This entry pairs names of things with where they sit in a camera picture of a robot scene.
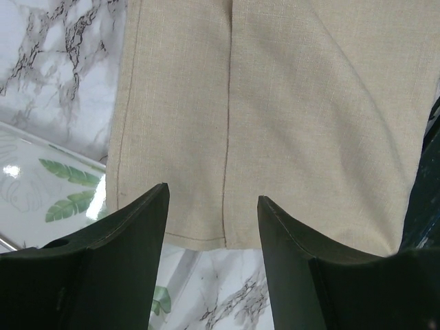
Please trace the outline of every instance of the tile with leaf print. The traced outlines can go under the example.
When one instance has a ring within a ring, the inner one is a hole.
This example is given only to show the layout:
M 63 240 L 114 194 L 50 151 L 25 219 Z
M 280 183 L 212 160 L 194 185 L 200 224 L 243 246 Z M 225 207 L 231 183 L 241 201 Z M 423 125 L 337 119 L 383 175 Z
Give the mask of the tile with leaf print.
M 105 216 L 105 167 L 0 124 L 1 236 L 43 246 Z

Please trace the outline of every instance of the green leaf pattern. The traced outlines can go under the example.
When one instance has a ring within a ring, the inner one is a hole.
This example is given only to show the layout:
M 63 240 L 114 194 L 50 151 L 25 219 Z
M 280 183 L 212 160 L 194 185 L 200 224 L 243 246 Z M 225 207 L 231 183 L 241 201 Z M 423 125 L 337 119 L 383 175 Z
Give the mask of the green leaf pattern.
M 47 159 L 39 159 L 40 163 L 50 173 L 61 179 L 67 179 L 68 182 L 79 184 L 81 186 L 96 188 L 99 184 L 100 178 L 78 170 L 72 166 L 64 165 L 58 162 Z M 46 222 L 53 222 L 61 219 L 69 218 L 78 213 L 86 211 L 92 199 L 94 198 L 95 190 L 86 190 L 76 194 L 67 196 L 67 199 L 61 199 L 52 205 L 46 213 Z
M 67 179 L 67 181 L 73 184 L 95 188 L 99 183 L 99 177 L 72 166 L 46 159 L 39 159 L 39 161 L 50 173 L 55 174 L 61 179 Z
M 166 287 L 160 287 L 158 285 L 154 289 L 151 311 L 159 316 L 161 310 L 165 314 L 171 312 L 171 297 Z M 151 324 L 148 325 L 148 330 L 154 330 Z
M 52 205 L 46 213 L 46 222 L 61 220 L 86 211 L 94 198 L 94 190 L 86 190 L 67 196 Z

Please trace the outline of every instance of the seam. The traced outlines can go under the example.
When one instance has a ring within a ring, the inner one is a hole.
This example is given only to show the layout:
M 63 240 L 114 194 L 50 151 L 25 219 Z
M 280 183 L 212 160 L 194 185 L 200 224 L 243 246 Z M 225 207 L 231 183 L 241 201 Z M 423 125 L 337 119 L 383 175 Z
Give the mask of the seam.
M 228 110 L 226 119 L 226 152 L 225 152 L 225 170 L 223 172 L 223 187 L 221 191 L 221 227 L 223 229 L 222 239 L 225 241 L 225 247 L 228 247 L 228 240 L 226 239 L 225 230 L 225 189 L 226 189 L 226 171 L 228 168 L 228 156 L 229 156 L 229 135 L 230 135 L 230 93 L 231 93 L 231 58 L 232 58 L 232 7 L 233 1 L 231 1 L 230 12 L 230 47 L 229 47 L 229 81 L 228 81 Z
M 124 112 L 124 123 L 122 124 L 122 132 L 120 137 L 120 143 L 119 143 L 119 154 L 118 154 L 118 164 L 116 168 L 116 210 L 119 210 L 119 185 L 120 185 L 120 167 L 121 167 L 121 161 L 122 161 L 122 144 L 124 142 L 124 132 L 127 125 L 127 116 L 129 112 L 129 103 L 131 98 L 131 87 L 133 86 L 133 71 L 135 67 L 135 55 L 137 54 L 138 50 L 138 36 L 139 36 L 139 22 L 140 22 L 140 8 L 142 7 L 142 0 L 140 0 L 139 10 L 137 14 L 137 22 L 136 22 L 136 37 L 135 37 L 135 49 L 133 50 L 133 56 L 131 58 L 131 70 L 130 70 L 130 84 L 129 84 L 129 94 L 126 100 L 126 106 L 125 106 L 125 112 Z M 127 18 L 126 22 L 129 21 L 129 14 L 130 10 L 127 10 Z M 126 26 L 125 36 L 124 39 L 127 37 L 128 29 L 130 29 L 129 26 Z
M 110 233 L 108 233 L 107 235 L 105 235 L 105 237 L 102 237 L 99 241 L 96 241 L 95 243 L 93 243 L 90 246 L 95 246 L 100 244 L 101 242 L 103 242 L 104 240 L 106 240 L 107 238 L 109 238 L 111 235 L 113 235 L 115 232 L 117 232 L 122 226 L 125 225 L 125 223 L 131 219 L 131 217 L 135 214 L 138 213 L 139 209 L 141 207 L 143 207 L 146 203 L 154 200 L 157 197 L 157 192 L 158 190 L 160 190 L 162 187 L 154 187 L 153 191 L 151 191 L 151 194 L 148 195 L 144 200 L 142 200 L 134 209 L 132 209 L 132 211 L 130 211 L 129 214 L 126 214 L 125 217 L 122 218 L 122 221 L 120 223 L 120 225 L 118 227 L 116 227 L 115 229 L 113 229 Z
M 187 237 L 187 236 L 183 236 L 183 235 L 171 234 L 170 232 L 165 232 L 165 234 L 170 235 L 170 236 L 174 236 L 174 237 L 179 237 L 181 239 L 190 239 L 191 241 L 201 241 L 201 242 L 217 241 L 219 239 L 221 239 L 221 240 L 225 239 L 225 237 L 216 237 L 215 239 L 194 239 L 192 237 Z

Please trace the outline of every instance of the white marble tile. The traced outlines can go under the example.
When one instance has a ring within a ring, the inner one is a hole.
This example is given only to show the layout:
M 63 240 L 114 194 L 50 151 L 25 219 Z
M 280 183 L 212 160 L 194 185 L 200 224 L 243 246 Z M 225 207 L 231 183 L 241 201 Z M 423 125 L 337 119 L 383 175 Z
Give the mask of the white marble tile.
M 260 250 L 202 252 L 164 330 L 270 330 L 272 311 Z
M 126 0 L 0 0 L 0 121 L 101 160 Z

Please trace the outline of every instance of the beige linen fabric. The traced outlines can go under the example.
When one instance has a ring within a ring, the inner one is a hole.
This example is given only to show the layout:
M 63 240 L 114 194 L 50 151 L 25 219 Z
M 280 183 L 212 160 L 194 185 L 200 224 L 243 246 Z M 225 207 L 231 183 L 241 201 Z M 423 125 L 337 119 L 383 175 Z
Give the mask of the beige linen fabric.
M 259 248 L 267 195 L 397 251 L 440 74 L 440 0 L 129 0 L 107 203 L 170 185 L 166 241 Z

